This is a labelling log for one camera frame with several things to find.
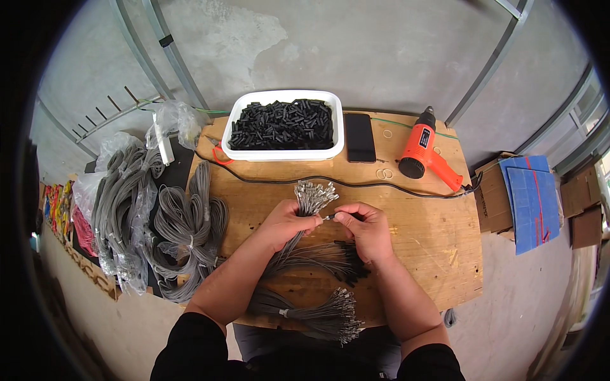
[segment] heat gun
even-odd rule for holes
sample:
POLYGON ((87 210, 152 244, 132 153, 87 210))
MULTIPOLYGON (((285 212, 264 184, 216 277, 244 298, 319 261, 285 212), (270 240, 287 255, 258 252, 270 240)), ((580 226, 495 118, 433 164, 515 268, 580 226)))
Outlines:
POLYGON ((457 192, 462 187, 464 177, 458 176, 445 159, 434 152, 435 123, 434 109, 428 106, 413 126, 398 169, 411 179, 420 179, 426 168, 430 168, 451 190, 457 192))

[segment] black smartphone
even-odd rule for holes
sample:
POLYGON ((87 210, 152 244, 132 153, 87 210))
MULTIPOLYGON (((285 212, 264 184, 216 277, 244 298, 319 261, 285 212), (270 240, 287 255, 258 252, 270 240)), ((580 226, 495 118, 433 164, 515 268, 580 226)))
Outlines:
POLYGON ((347 161, 350 163, 377 161, 371 117, 367 114, 345 114, 344 117, 347 161))

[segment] blue cutting mat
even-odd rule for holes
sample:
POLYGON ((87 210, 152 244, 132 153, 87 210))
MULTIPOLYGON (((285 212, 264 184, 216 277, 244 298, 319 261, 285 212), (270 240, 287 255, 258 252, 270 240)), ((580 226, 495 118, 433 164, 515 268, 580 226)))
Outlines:
POLYGON ((555 179, 552 173, 543 171, 508 167, 506 172, 511 185, 515 250, 519 255, 559 235, 555 179))
MULTIPOLYGON (((506 168, 521 168, 531 169, 533 171, 549 172, 547 157, 544 155, 538 156, 521 156, 521 157, 509 157, 499 161, 500 169, 502 170, 502 176, 504 177, 504 183, 506 184, 506 191, 508 194, 511 193, 511 182, 508 179, 508 173, 506 168)), ((512 225, 516 226, 515 222, 515 207, 512 204, 512 197, 508 197, 508 202, 511 204, 512 212, 512 225)))

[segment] wooden tabletop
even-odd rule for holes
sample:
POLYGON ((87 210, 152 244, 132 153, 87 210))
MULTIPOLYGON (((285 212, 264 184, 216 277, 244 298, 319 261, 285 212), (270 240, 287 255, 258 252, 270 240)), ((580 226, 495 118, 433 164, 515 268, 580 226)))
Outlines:
MULTIPOLYGON (((384 119, 413 126, 416 117, 388 113, 368 113, 371 118, 384 119)), ((220 139, 227 118, 217 118, 202 135, 220 139)), ((288 180, 311 175, 324 175, 347 183, 382 182, 376 176, 378 169, 390 169, 389 181, 401 187, 427 194, 451 195, 453 192, 432 171, 426 171, 419 180, 409 179, 398 171, 399 159, 411 129, 372 119, 373 137, 377 158, 387 163, 348 163, 346 149, 332 160, 319 162, 246 162, 235 161, 230 169, 246 179, 288 180), (391 138, 384 137, 384 131, 391 138)), ((470 183, 468 169, 459 140, 453 129, 443 122, 436 122, 437 135, 434 146, 437 153, 453 170, 464 176, 464 185, 470 183)), ((199 139, 197 152, 213 160, 212 145, 208 139, 199 139)), ((226 160, 219 153, 220 160, 226 160)), ((189 179, 201 159, 194 157, 189 179)), ((400 262, 436 303, 439 311, 455 307, 483 293, 483 260, 481 236, 474 194, 458 199, 424 199, 411 196, 390 187, 350 188, 335 185, 340 196, 320 212, 330 214, 336 206, 362 201, 386 212, 390 225, 392 246, 400 262)), ((210 195, 221 197, 229 207, 229 226, 221 254, 231 255, 240 244, 263 222, 265 217, 282 199, 294 199, 294 184, 244 183, 223 168, 211 166, 210 195)), ((345 239, 342 226, 325 221, 304 237, 297 247, 345 239)), ((345 287, 330 273, 316 269, 287 272, 263 285, 292 301, 297 307, 311 307, 324 303, 335 287, 345 287)), ((376 289, 375 277, 369 275, 353 289, 356 298, 356 314, 365 321, 364 327, 386 323, 381 298, 376 289)), ((238 323, 259 327, 300 329, 298 324, 279 316, 244 316, 238 323)))

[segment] scissors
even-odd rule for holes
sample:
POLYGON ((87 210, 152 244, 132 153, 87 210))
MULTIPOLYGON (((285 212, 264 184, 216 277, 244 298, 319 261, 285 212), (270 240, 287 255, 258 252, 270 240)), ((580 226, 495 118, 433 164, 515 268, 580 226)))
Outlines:
POLYGON ((220 147, 220 140, 216 140, 216 139, 211 138, 211 137, 209 137, 207 135, 204 135, 204 136, 210 141, 210 143, 214 144, 214 148, 212 148, 212 155, 214 156, 214 160, 216 160, 216 162, 218 164, 227 165, 227 164, 231 164, 233 161, 235 161, 235 160, 230 158, 227 162, 221 162, 218 159, 218 157, 216 156, 216 151, 220 151, 220 152, 224 153, 223 149, 220 147))

